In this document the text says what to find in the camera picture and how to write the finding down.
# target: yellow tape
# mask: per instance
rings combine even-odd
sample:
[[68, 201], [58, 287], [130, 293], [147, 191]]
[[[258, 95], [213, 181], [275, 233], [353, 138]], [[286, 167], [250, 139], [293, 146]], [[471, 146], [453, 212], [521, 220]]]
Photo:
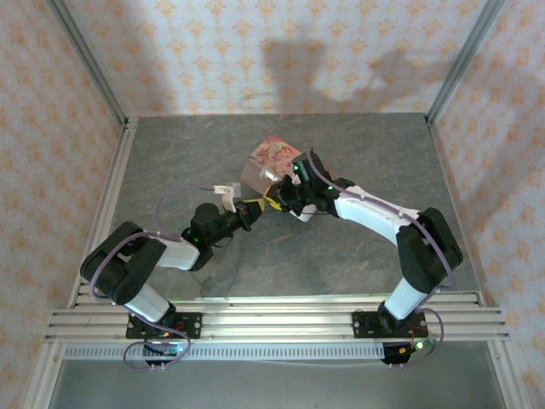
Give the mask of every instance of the yellow tape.
[[265, 201], [265, 199], [248, 199], [248, 200], [243, 200], [243, 202], [245, 203], [257, 202], [259, 203], [259, 207], [261, 207], [261, 211], [265, 211], [265, 207], [267, 205], [267, 202]]
[[267, 196], [267, 193], [269, 193], [270, 187], [268, 187], [265, 192], [263, 193], [263, 198], [268, 202], [269, 206], [271, 206], [275, 210], [282, 211], [282, 205], [277, 202], [276, 200], [272, 200]]

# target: black mounting plate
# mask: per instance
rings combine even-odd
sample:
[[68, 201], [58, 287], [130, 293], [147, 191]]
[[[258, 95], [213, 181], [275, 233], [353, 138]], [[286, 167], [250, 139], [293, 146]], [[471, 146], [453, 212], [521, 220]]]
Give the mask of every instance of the black mounting plate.
[[427, 337], [427, 323], [424, 313], [413, 313], [399, 328], [388, 331], [378, 320], [376, 311], [354, 311], [352, 313], [352, 329], [354, 338], [412, 338], [410, 327], [415, 328], [414, 338]]
[[[174, 328], [180, 328], [191, 339], [199, 339], [203, 328], [202, 313], [175, 313]], [[137, 317], [129, 314], [129, 323], [127, 324], [127, 339], [162, 339], [169, 340], [181, 338], [179, 335], [170, 334], [164, 337], [164, 332], [159, 331], [152, 326], [140, 321]]]

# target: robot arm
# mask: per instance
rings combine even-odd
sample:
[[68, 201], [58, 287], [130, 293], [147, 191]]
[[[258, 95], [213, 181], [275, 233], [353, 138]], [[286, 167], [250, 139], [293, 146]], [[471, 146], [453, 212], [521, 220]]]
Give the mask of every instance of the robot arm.
[[[293, 161], [299, 181], [285, 176], [271, 186], [266, 198], [295, 216], [316, 209], [351, 220], [379, 233], [398, 247], [403, 278], [381, 304], [377, 315], [378, 325], [391, 332], [406, 322], [447, 275], [437, 251], [416, 224], [427, 230], [450, 269], [460, 265], [462, 252], [438, 210], [406, 209], [379, 199], [346, 179], [333, 181], [318, 155], [310, 154], [312, 163], [306, 153]], [[333, 185], [344, 192], [334, 189]]]
[[[403, 278], [378, 311], [361, 312], [364, 318], [356, 316], [359, 312], [353, 314], [354, 336], [408, 337], [407, 325], [419, 326], [423, 318], [423, 314], [419, 315], [415, 310], [447, 275], [441, 257], [450, 269], [462, 262], [462, 253], [445, 219], [434, 208], [425, 211], [406, 209], [372, 196], [346, 179], [333, 180], [319, 157], [315, 153], [311, 155], [312, 162], [306, 154], [296, 158], [295, 181], [285, 176], [270, 187], [265, 199], [272, 207], [302, 220], [308, 219], [304, 216], [306, 213], [316, 210], [351, 220], [396, 245]], [[333, 188], [333, 184], [343, 191]], [[152, 270], [156, 266], [199, 270], [212, 257], [214, 245], [224, 238], [232, 238], [241, 228], [250, 231], [263, 210], [262, 199], [236, 202], [224, 213], [220, 213], [214, 204], [201, 204], [195, 210], [190, 226], [174, 243], [126, 222], [85, 259], [81, 275], [89, 281], [95, 278], [95, 286], [105, 298], [124, 305], [149, 323], [181, 328], [189, 323], [190, 314], [199, 313], [176, 312], [174, 305], [146, 283]], [[433, 243], [422, 235], [419, 225], [425, 228]], [[441, 256], [432, 244], [436, 244]], [[165, 337], [164, 332], [141, 322], [138, 316], [129, 318], [129, 328], [134, 330], [129, 336], [128, 329], [127, 338]]]
[[[263, 207], [262, 201], [239, 201], [233, 204], [234, 211], [220, 213], [215, 204], [201, 204], [179, 241], [161, 239], [157, 233], [125, 222], [84, 260], [80, 274], [88, 281], [98, 274], [95, 286], [105, 298], [150, 322], [173, 327], [177, 324], [175, 307], [146, 283], [152, 270], [156, 266], [199, 270], [213, 256], [214, 245], [232, 238], [239, 229], [250, 231]], [[127, 243], [97, 272], [124, 241]]]

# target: floor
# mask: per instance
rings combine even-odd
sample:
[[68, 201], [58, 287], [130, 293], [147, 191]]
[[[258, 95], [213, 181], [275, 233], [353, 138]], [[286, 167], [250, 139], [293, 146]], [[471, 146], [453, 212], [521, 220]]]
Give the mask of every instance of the floor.
[[[155, 205], [170, 188], [237, 181], [248, 155], [269, 135], [395, 204], [440, 209], [466, 261], [457, 290], [478, 290], [439, 160], [418, 113], [243, 115], [141, 118], [113, 226], [131, 220], [157, 228]], [[245, 195], [253, 194], [249, 189]], [[201, 203], [219, 196], [181, 192], [163, 207], [163, 224], [180, 233]], [[200, 271], [156, 268], [150, 283], [171, 301], [194, 297], [391, 292], [401, 277], [396, 248], [352, 222], [315, 216], [309, 223], [271, 210], [250, 233], [238, 232]]]

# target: metal base plate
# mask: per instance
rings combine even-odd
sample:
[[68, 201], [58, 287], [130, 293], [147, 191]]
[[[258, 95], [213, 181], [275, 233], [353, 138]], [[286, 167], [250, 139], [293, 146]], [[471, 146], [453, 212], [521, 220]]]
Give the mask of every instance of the metal base plate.
[[[125, 343], [69, 343], [63, 360], [117, 360], [130, 342]], [[154, 354], [150, 350], [132, 348], [127, 360], [153, 358], [168, 360], [168, 356]], [[241, 361], [241, 360], [381, 360], [384, 358], [382, 343], [359, 341], [357, 343], [192, 343], [184, 360]]]
[[[74, 309], [54, 312], [46, 332], [49, 343], [122, 343], [127, 311], [97, 302], [85, 285]], [[346, 343], [354, 337], [354, 311], [377, 311], [386, 296], [232, 297], [177, 302], [178, 311], [203, 313], [199, 343]], [[426, 304], [445, 323], [446, 342], [508, 341], [499, 308], [481, 307], [474, 293], [435, 294]], [[427, 328], [440, 333], [433, 314]], [[372, 338], [382, 343], [392, 335]], [[396, 342], [408, 340], [397, 338]]]
[[[181, 332], [184, 332], [191, 339], [199, 339], [201, 337], [201, 329], [203, 323], [202, 313], [175, 313], [174, 325], [176, 328], [180, 328]], [[175, 339], [181, 338], [179, 335], [170, 334], [168, 337], [162, 337], [162, 333], [153, 327], [143, 323], [138, 318], [129, 314], [129, 323], [127, 324], [127, 332], [125, 336], [127, 339]]]
[[378, 313], [371, 311], [354, 311], [352, 313], [354, 338], [425, 338], [427, 322], [424, 313], [412, 314], [407, 321], [389, 332], [378, 321]]

